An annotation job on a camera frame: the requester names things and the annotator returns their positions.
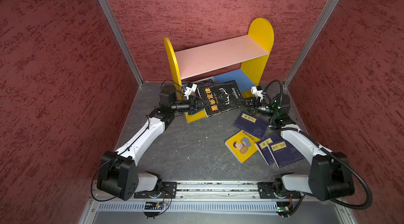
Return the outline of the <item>dark blue book yellow label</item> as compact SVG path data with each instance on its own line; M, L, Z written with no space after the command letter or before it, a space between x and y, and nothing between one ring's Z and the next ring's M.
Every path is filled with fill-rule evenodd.
M234 122L234 126L258 139L264 138L268 128L268 125L262 119L247 113L240 113Z

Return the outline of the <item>black book with yellow text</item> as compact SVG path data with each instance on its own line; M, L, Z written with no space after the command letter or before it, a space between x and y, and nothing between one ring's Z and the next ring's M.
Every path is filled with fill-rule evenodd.
M198 88L207 117L240 108L243 95L235 80Z

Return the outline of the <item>yellow pink blue bookshelf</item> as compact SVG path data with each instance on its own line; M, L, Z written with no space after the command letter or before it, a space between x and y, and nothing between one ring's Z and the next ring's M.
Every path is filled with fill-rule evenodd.
M252 21L247 35L175 52L168 37L164 38L173 81L211 73L240 64L231 71L242 81L239 88L245 98L252 97L251 87L258 86L274 44L274 29L267 19Z

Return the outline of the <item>white book with galaxy picture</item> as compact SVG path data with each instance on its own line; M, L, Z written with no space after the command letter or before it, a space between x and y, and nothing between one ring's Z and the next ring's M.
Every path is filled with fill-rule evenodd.
M204 78L202 80L195 81L194 84L196 84L198 87L212 86L212 85L216 85L217 81L214 76L211 76L211 77Z

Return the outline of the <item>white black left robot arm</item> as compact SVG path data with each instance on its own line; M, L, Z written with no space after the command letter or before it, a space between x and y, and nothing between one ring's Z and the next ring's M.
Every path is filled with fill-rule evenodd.
M194 92L196 84L188 84L184 90L174 85L161 87L159 106L146 116L144 126L123 146L115 151L106 151L93 179L98 190L113 199L129 200L137 193L152 198L165 196L160 175L153 172L138 172L137 166L148 147L173 122L176 114L195 114L203 108L203 102Z

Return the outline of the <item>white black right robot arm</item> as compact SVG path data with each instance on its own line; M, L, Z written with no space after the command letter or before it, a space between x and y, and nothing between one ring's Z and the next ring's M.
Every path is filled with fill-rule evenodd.
M290 191L313 195L320 201L351 196L355 193L354 171L348 158L341 152L332 152L312 140L290 118L290 99L278 94L271 103L262 96L253 96L239 102L251 115L267 116L270 127L279 142L296 149L310 164L308 175L283 174L274 181L275 194L283 197Z

